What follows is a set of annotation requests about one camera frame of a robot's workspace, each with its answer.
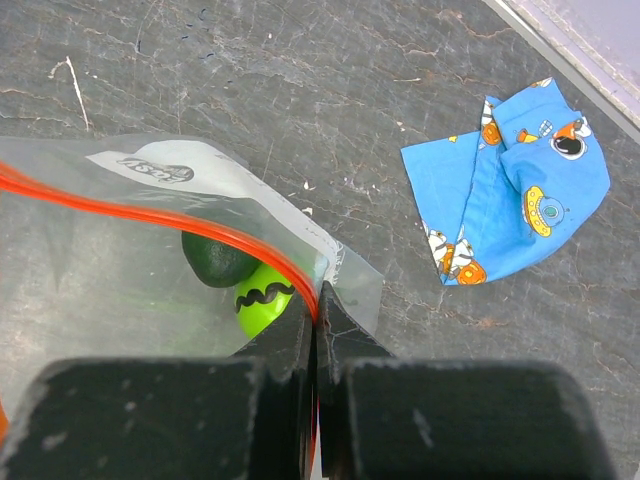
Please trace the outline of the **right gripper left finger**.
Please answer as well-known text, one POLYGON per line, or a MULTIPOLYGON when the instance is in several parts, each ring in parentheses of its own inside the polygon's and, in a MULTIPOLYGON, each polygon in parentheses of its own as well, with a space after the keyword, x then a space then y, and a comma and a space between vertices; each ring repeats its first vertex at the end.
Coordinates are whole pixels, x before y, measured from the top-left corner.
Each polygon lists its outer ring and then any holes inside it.
POLYGON ((51 363, 1 447, 5 479, 307 479, 315 333, 294 295, 229 357, 51 363))

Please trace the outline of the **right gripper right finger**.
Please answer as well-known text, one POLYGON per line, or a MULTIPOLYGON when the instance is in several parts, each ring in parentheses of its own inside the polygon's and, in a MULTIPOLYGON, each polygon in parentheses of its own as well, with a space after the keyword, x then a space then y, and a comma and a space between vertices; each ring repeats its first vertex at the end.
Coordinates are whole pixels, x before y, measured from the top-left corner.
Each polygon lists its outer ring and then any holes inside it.
POLYGON ((393 356, 324 285, 321 468, 331 479, 613 479, 575 379, 549 362, 393 356))

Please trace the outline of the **green watermelon toy ball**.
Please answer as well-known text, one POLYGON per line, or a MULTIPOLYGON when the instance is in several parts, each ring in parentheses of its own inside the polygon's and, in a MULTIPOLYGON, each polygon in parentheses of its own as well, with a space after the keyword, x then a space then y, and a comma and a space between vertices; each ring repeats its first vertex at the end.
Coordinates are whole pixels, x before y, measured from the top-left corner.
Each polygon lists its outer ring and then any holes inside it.
POLYGON ((261 264, 235 287, 234 307, 239 326, 255 338, 286 309, 295 287, 279 271, 261 264))

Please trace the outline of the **dark green avocado toy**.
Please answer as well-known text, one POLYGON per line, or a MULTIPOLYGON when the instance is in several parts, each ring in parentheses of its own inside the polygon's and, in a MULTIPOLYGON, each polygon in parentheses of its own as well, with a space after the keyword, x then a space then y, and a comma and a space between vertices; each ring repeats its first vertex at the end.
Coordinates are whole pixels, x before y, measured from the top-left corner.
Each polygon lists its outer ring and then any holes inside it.
POLYGON ((198 279, 211 288, 230 288, 248 279, 261 262, 230 245, 181 232, 183 254, 198 279))

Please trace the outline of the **clear zip bag orange zipper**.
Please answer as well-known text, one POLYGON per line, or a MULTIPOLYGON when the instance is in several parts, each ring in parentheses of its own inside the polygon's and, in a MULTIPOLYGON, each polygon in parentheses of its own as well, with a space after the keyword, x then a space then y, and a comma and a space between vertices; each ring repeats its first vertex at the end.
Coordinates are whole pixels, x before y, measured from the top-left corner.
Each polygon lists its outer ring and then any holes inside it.
POLYGON ((236 285, 201 282, 182 231, 239 249, 312 293, 331 285, 346 312, 376 330, 381 274, 215 142, 5 137, 3 429, 50 363, 225 356, 249 339, 236 318, 236 285))

